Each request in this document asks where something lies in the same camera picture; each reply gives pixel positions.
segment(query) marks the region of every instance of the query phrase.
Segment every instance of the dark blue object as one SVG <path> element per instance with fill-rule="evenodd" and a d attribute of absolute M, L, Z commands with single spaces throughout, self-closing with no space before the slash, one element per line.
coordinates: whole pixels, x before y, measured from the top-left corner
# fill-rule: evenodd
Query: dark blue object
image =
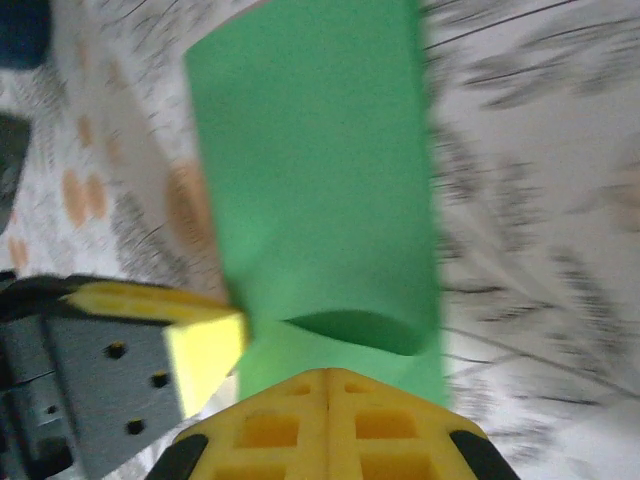
<path fill-rule="evenodd" d="M 51 38 L 48 0 L 0 0 L 0 68 L 42 64 Z"/>

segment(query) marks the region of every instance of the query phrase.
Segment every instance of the yellow plastic part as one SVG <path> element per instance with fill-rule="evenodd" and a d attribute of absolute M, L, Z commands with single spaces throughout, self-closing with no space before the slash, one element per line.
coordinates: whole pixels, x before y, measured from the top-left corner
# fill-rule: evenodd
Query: yellow plastic part
<path fill-rule="evenodd" d="M 169 322 L 164 337 L 185 418 L 204 407 L 247 346 L 244 314 L 201 295 L 96 282 L 64 300 L 81 311 L 119 321 Z"/>
<path fill-rule="evenodd" d="M 182 432 L 190 480 L 475 480 L 449 433 L 473 422 L 342 369 L 311 370 Z"/>

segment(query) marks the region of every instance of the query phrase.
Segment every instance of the round hole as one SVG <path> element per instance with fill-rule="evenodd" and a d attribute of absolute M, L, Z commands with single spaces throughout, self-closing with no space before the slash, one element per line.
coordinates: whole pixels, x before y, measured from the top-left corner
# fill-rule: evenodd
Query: round hole
<path fill-rule="evenodd" d="M 166 387 L 169 384 L 169 374 L 167 372 L 156 372 L 151 377 L 151 385 L 154 388 Z"/>
<path fill-rule="evenodd" d="M 123 342 L 113 342 L 105 348 L 104 353 L 107 357 L 117 360 L 127 353 L 127 346 Z"/>
<path fill-rule="evenodd" d="M 144 420 L 130 420 L 127 422 L 127 433 L 129 435 L 140 435 L 144 430 Z"/>

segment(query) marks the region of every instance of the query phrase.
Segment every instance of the patterned fabric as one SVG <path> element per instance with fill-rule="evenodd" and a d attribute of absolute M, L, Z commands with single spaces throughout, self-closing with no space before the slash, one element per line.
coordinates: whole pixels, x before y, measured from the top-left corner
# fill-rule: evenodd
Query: patterned fabric
<path fill-rule="evenodd" d="M 53 58 L 0 73 L 0 108 L 33 122 L 7 266 L 224 299 L 180 55 L 253 3 L 54 2 Z M 637 478 L 637 2 L 422 13 L 455 409 L 524 480 Z M 110 478 L 141 478 L 170 440 Z"/>

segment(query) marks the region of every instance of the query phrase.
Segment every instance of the green foam sheet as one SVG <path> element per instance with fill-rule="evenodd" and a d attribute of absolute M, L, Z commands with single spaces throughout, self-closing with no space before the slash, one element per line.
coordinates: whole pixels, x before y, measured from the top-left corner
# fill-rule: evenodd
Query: green foam sheet
<path fill-rule="evenodd" d="M 240 396 L 349 368 L 444 403 L 418 3 L 271 0 L 186 66 Z"/>

